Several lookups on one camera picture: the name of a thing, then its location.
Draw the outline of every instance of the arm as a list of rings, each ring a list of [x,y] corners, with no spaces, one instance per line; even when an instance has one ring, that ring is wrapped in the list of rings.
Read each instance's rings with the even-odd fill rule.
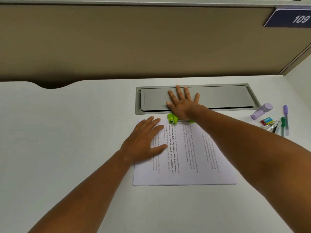
[[[130,166],[151,158],[167,148],[150,148],[163,125],[160,119],[141,121],[105,164],[73,189],[29,231],[29,233],[96,233],[111,200]]]
[[[199,105],[176,86],[169,91],[169,109],[181,119],[193,119],[216,142],[241,175],[257,189],[295,232],[311,229],[311,153],[264,129]]]

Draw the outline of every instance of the white wall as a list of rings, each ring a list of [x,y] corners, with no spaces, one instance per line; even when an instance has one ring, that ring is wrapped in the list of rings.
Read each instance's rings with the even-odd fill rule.
[[[311,55],[290,71],[285,78],[311,109]]]

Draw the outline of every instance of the number sign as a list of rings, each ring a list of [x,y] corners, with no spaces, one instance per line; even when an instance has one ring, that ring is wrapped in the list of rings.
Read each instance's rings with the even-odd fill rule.
[[[311,10],[276,8],[264,27],[311,28]]]

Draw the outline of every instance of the green pen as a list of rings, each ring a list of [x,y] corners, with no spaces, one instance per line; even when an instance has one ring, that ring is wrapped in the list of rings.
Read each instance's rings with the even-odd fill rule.
[[[286,119],[285,119],[285,117],[281,117],[281,122],[282,122],[282,125],[281,125],[281,129],[282,129],[282,131],[281,131],[281,133],[282,133],[282,137],[284,137],[285,136],[285,126],[286,126]]]

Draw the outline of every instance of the finger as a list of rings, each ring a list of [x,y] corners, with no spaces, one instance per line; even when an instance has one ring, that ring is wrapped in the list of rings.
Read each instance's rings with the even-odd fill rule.
[[[144,124],[145,123],[145,121],[146,120],[142,120],[142,121],[140,121],[137,125],[136,125],[136,127],[134,128],[134,131],[133,132],[136,132],[136,131],[138,131],[139,129],[140,129],[140,127],[142,126],[142,124]]]
[[[144,128],[149,122],[153,120],[153,116],[150,116],[146,121],[141,125],[140,128]]]
[[[153,121],[150,121],[146,126],[145,126],[145,129],[147,131],[150,131],[155,125],[157,125],[157,123],[160,121],[161,119],[160,118],[157,118]]]
[[[187,87],[184,87],[184,91],[186,100],[192,101],[189,89]]]
[[[176,96],[174,95],[172,91],[169,91],[169,97],[171,98],[171,101],[174,103],[174,105],[177,105],[177,103],[179,102],[179,99],[176,98]]]
[[[150,156],[156,156],[158,154],[161,154],[165,149],[167,149],[167,144],[163,144],[157,147],[154,147],[152,149],[150,149]]]
[[[157,125],[153,129],[151,129],[150,135],[152,136],[152,138],[154,138],[154,136],[157,135],[158,132],[161,131],[163,128],[164,128],[164,125]]]
[[[175,112],[177,110],[177,107],[172,102],[167,101],[166,105],[174,114],[176,114]]]
[[[183,94],[183,92],[181,91],[179,85],[176,85],[176,91],[177,91],[177,96],[178,96],[179,100],[184,100],[185,97],[184,97],[184,94]]]
[[[199,93],[195,94],[194,102],[199,103],[199,99],[200,99],[200,94]]]

